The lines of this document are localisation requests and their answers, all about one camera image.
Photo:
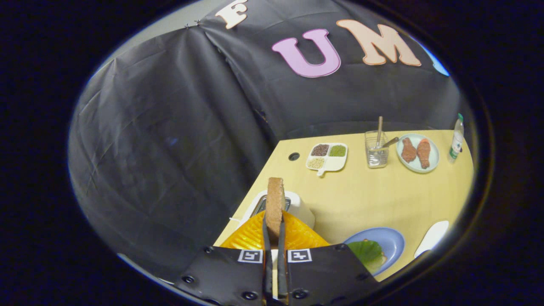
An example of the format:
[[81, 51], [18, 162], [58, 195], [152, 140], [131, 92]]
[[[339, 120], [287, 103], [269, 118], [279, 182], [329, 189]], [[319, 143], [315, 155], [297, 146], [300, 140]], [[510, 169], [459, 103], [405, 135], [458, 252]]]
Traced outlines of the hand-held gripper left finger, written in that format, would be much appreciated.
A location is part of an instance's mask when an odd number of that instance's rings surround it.
[[259, 240], [257, 249], [204, 246], [179, 275], [175, 287], [218, 306], [270, 306], [273, 261], [264, 212], [237, 230], [245, 229]]

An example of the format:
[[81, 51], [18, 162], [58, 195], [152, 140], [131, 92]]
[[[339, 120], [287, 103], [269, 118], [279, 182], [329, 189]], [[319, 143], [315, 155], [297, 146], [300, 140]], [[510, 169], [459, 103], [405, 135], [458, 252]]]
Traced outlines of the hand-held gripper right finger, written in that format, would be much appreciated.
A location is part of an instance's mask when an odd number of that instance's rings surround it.
[[361, 306], [379, 288], [381, 246], [363, 239], [329, 244], [283, 212], [278, 243], [278, 298], [288, 306]]

